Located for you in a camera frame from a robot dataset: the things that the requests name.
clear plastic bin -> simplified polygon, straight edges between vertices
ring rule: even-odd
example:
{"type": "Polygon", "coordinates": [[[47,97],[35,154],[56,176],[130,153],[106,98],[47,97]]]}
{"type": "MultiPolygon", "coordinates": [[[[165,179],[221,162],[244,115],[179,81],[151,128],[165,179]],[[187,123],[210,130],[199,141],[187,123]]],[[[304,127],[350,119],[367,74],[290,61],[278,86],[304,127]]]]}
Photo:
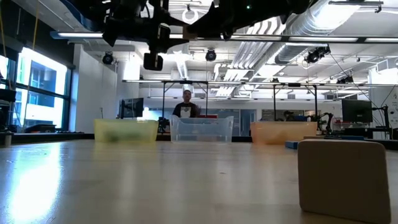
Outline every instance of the clear plastic bin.
{"type": "Polygon", "coordinates": [[[155,142],[157,121],[128,119],[95,119],[95,141],[99,142],[155,142]]]}
{"type": "Polygon", "coordinates": [[[279,144],[301,141],[305,136],[317,135],[316,122],[258,121],[250,125],[254,144],[279,144]]]}
{"type": "Polygon", "coordinates": [[[208,142],[226,144],[232,141],[234,117],[227,118],[179,118],[170,119],[173,143],[208,142]]]}

dark shirt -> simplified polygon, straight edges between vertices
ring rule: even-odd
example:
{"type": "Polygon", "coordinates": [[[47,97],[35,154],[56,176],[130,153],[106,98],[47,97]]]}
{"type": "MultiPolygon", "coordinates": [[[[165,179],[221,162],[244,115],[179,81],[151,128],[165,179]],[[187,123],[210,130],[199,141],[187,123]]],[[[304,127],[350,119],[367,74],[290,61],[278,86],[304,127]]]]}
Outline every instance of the dark shirt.
{"type": "Polygon", "coordinates": [[[175,106],[173,115],[179,118],[198,117],[198,106],[194,103],[179,103],[175,106]]]}

orange plastic bin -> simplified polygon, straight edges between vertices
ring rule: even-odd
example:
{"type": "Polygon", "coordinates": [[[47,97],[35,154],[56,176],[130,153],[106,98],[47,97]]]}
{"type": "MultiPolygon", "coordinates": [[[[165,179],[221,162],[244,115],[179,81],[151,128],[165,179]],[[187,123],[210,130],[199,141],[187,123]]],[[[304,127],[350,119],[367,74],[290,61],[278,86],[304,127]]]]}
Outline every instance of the orange plastic bin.
{"type": "Polygon", "coordinates": [[[254,144],[280,144],[301,141],[304,136],[317,135],[316,122],[258,121],[250,125],[254,144]]]}

computer monitor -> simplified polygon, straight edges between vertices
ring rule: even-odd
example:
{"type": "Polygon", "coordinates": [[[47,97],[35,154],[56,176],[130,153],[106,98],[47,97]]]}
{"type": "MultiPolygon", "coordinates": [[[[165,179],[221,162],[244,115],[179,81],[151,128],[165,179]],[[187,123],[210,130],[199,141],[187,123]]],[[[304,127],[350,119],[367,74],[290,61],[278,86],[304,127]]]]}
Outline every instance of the computer monitor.
{"type": "Polygon", "coordinates": [[[342,100],[343,121],[373,122],[372,102],[363,100],[342,100]]]}
{"type": "Polygon", "coordinates": [[[121,100],[119,104],[120,118],[141,118],[144,111],[144,99],[126,99],[121,100]]]}

yellow plastic bin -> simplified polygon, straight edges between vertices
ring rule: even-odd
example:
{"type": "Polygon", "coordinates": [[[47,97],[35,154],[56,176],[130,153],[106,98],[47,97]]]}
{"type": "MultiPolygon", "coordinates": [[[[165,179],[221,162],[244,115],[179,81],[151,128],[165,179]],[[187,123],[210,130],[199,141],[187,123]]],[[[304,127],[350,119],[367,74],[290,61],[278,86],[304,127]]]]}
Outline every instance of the yellow plastic bin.
{"type": "Polygon", "coordinates": [[[94,134],[98,142],[155,142],[157,121],[95,119],[94,134]]]}
{"type": "Polygon", "coordinates": [[[301,141],[317,135],[316,122],[259,121],[250,125],[254,144],[284,145],[286,141],[301,141]]]}

